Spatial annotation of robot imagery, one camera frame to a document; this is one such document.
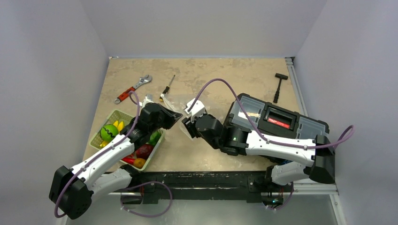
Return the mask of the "clear zip top bag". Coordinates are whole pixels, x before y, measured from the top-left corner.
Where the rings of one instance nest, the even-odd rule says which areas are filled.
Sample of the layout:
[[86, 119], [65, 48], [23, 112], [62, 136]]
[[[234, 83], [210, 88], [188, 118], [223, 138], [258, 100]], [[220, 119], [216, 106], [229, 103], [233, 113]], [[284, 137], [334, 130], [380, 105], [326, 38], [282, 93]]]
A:
[[178, 121], [179, 128], [190, 140], [193, 140], [188, 130], [182, 123], [182, 120], [188, 115], [184, 111], [186, 108], [186, 104], [194, 99], [194, 96], [192, 94], [164, 94], [162, 98], [163, 103], [168, 109], [174, 112], [181, 113], [183, 115], [182, 118], [180, 118]]

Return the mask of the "green lime toy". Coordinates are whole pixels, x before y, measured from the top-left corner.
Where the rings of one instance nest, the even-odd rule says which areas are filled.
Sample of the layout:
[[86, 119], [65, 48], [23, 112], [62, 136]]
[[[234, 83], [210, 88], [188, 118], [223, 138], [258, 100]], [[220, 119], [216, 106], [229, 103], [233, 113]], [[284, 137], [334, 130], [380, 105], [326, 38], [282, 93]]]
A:
[[117, 127], [113, 124], [104, 125], [100, 130], [100, 137], [103, 141], [106, 142], [112, 141], [118, 134], [119, 131]]

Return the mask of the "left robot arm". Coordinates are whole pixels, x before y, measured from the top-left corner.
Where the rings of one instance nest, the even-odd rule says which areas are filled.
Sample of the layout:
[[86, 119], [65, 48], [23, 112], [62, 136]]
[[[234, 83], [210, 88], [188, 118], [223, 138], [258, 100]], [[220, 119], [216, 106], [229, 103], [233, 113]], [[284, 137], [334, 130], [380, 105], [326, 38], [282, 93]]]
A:
[[181, 117], [181, 113], [158, 103], [147, 103], [142, 109], [137, 109], [137, 115], [131, 122], [100, 151], [71, 168], [59, 167], [49, 192], [49, 199], [55, 204], [54, 216], [80, 217], [104, 188], [136, 191], [140, 185], [139, 177], [124, 169], [106, 176], [104, 173], [146, 144], [155, 131], [172, 128]]

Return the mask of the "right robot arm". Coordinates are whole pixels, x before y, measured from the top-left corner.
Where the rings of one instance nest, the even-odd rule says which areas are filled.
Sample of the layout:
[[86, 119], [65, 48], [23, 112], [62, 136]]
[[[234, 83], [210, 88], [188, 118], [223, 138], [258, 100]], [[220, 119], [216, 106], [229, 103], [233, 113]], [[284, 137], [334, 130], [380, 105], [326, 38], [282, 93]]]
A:
[[286, 159], [289, 163], [267, 168], [263, 184], [270, 191], [288, 183], [310, 179], [335, 183], [335, 152], [325, 147], [327, 137], [290, 139], [257, 133], [240, 127], [225, 127], [211, 114], [182, 120], [191, 138], [202, 138], [213, 149], [230, 156], [259, 155]]

